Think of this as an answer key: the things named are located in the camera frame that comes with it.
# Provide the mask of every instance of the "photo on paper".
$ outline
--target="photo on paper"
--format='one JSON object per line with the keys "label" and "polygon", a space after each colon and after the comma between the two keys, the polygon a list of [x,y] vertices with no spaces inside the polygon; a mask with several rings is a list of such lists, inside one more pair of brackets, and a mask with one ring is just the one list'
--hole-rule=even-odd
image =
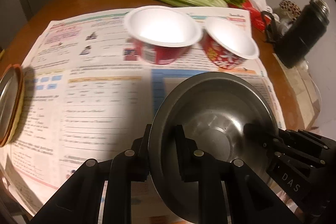
{"label": "photo on paper", "polygon": [[93,32],[92,34],[87,36],[85,40],[92,40],[92,39],[96,39],[97,37],[98,36],[97,36],[96,32]]}
{"label": "photo on paper", "polygon": [[76,170],[71,170],[70,174],[65,175],[66,179],[70,178],[72,176],[72,174],[75,173],[75,172],[76,172]]}
{"label": "photo on paper", "polygon": [[124,56],[124,61],[137,61],[138,60],[137,51],[134,48],[125,48],[123,56]]}
{"label": "photo on paper", "polygon": [[62,46],[62,44],[63,44],[62,42],[59,42],[59,43],[56,44],[56,45],[52,45],[51,48],[53,48],[53,47],[60,47],[60,46]]}
{"label": "photo on paper", "polygon": [[85,55],[91,53],[91,46],[86,46],[79,55]]}

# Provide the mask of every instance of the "red bag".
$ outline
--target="red bag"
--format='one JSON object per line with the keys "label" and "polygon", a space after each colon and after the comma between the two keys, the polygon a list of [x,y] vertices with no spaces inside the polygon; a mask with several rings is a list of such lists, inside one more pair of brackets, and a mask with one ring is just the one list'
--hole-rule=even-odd
{"label": "red bag", "polygon": [[[230,8],[238,8],[238,9],[244,9],[250,11],[250,18],[251,18],[251,24],[252,26],[256,27],[260,31],[265,30],[265,23],[263,22],[263,19],[261,18],[261,13],[255,9],[251,2],[249,0],[245,0],[244,3],[242,3],[242,7],[237,7],[236,5],[233,4],[228,4]],[[270,19],[268,17],[265,17],[267,24],[270,23]]]}

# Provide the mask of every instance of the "newspaper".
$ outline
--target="newspaper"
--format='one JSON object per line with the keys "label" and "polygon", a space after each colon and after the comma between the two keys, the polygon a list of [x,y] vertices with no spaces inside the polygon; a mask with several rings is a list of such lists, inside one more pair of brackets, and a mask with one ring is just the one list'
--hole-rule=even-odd
{"label": "newspaper", "polygon": [[[251,36],[248,11],[177,9],[201,25],[208,16],[226,18]],[[22,64],[24,107],[14,140],[0,150],[0,163],[10,191],[32,215],[86,159],[108,160],[129,149],[179,83],[205,71],[224,71],[199,44],[168,65],[130,58],[133,44],[123,26],[130,10],[52,21]],[[285,128],[280,104],[259,59],[226,72],[261,92],[279,128]],[[151,179],[132,184],[132,200],[134,223],[181,220],[161,201]]]}

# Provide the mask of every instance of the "stainless steel bowl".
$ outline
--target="stainless steel bowl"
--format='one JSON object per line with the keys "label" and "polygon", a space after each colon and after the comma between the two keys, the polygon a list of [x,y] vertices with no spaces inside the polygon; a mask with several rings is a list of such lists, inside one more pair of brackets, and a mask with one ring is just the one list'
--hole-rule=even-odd
{"label": "stainless steel bowl", "polygon": [[13,115],[18,85],[15,69],[10,67],[0,80],[0,143],[6,137]]}
{"label": "stainless steel bowl", "polygon": [[171,128],[177,124],[183,125],[186,137],[194,139],[199,149],[219,160],[242,159],[263,181],[269,181],[265,172],[266,150],[251,140],[248,132],[254,125],[278,135],[274,115],[265,99],[234,75],[223,72],[195,75],[178,85],[164,100],[153,121],[148,145],[155,188],[179,217],[197,222],[198,184],[181,181],[171,134]]}

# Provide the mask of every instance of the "thermos cap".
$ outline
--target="thermos cap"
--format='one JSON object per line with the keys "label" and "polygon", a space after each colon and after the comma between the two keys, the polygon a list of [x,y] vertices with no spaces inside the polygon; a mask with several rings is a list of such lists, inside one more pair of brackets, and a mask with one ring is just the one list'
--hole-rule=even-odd
{"label": "thermos cap", "polygon": [[325,15],[325,17],[329,16],[330,9],[329,9],[328,5],[323,0],[316,0],[315,4],[320,9],[321,14]]}

